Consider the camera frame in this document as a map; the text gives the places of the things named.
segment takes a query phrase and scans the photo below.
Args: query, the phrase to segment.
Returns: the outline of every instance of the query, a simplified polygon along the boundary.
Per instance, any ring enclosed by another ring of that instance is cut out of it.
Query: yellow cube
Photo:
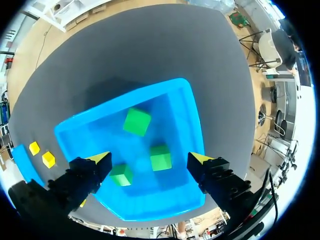
[[[56,163],[55,156],[53,156],[51,152],[47,151],[42,155],[42,162],[48,169],[50,169]]]
[[[83,200],[83,202],[80,204],[80,208],[83,208],[85,203],[86,203],[87,199]]]
[[[33,143],[31,143],[29,145],[29,150],[30,150],[31,154],[34,156],[40,152],[40,147],[39,147],[38,143],[36,141],[34,141]]]

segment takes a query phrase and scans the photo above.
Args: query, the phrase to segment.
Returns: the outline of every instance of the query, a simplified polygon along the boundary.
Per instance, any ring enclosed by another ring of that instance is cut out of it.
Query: person
[[[272,32],[271,35],[274,46],[282,59],[282,64],[285,65],[288,72],[295,76],[297,72],[294,68],[294,65],[298,60],[296,52],[300,51],[301,49],[298,44],[297,36],[289,36],[282,29],[278,29],[277,31]]]

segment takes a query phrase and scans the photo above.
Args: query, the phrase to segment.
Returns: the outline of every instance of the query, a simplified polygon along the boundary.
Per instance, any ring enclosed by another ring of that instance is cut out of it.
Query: wooden floor
[[[83,28],[99,21],[105,19],[114,14],[120,13],[122,11],[126,11],[133,8],[144,7],[149,5],[156,4],[180,4],[184,3],[183,0],[113,0],[106,4],[106,8],[103,11],[98,13],[91,13],[87,19],[75,24],[73,28],[68,30],[66,33],[58,30],[54,26],[42,19],[39,19],[30,32],[27,34],[25,39],[22,41],[21,45],[18,47],[16,54],[14,56],[14,61],[12,64],[12,68],[10,69],[7,76],[7,89],[8,89],[8,99],[10,102],[10,110],[12,111],[15,107],[15,103],[27,83],[30,76],[36,70],[36,68],[41,65],[41,63],[63,42],[65,42],[72,35],[76,34],[78,31]],[[233,28],[233,31],[238,36],[238,38],[249,35],[249,30],[246,28],[238,29],[235,25],[233,25],[228,16],[226,15],[226,19],[229,21],[230,25]],[[243,47],[245,55],[248,54],[248,50]],[[251,54],[248,58],[248,64],[255,63],[255,56]],[[254,68],[250,68],[251,79],[252,79],[252,88],[254,92],[254,102],[255,102],[255,115],[256,120],[258,119],[259,108],[262,103],[266,105],[267,114],[271,112],[271,103],[265,102],[261,97],[261,85],[264,84],[266,86],[269,85],[269,82],[266,81],[265,76],[261,73],[257,73]],[[254,139],[257,140],[262,138],[264,134],[267,134],[270,128],[270,123],[266,121],[266,123],[259,127],[256,121],[255,124],[255,135]],[[260,143],[254,141],[252,143],[252,152],[256,153],[259,150]],[[199,231],[204,231],[205,228],[214,224],[214,219],[217,218],[217,210],[213,209],[206,215],[202,215],[197,217],[194,221],[198,222],[199,219],[206,219],[199,226]]]

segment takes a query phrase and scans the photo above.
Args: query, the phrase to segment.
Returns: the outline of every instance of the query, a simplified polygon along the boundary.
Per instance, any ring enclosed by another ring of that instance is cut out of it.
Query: blue plastic bin
[[[152,117],[143,137],[123,130],[131,107]],[[205,152],[196,102],[183,78],[116,97],[61,122],[54,132],[69,162],[110,151],[113,166],[128,164],[132,185],[117,186],[107,176],[95,194],[124,221],[169,218],[205,203],[205,195],[187,170],[188,152]],[[170,150],[172,168],[153,171],[149,150],[162,144]]]

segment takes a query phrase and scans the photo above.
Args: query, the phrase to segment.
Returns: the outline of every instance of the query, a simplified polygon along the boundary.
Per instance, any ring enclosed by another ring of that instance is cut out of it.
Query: gray mat
[[[37,141],[41,152],[30,158],[44,181],[56,179],[68,167],[54,136],[57,124],[136,88],[179,77],[192,86],[206,155],[225,158],[244,178],[255,131],[249,68],[225,17],[197,6],[137,8],[72,36],[39,66],[20,94],[9,121],[12,140],[16,146]],[[41,160],[47,150],[56,157],[51,169]],[[216,206],[206,196],[203,207],[179,216],[124,222],[89,196],[84,208],[73,214],[103,225],[150,227],[183,221]]]

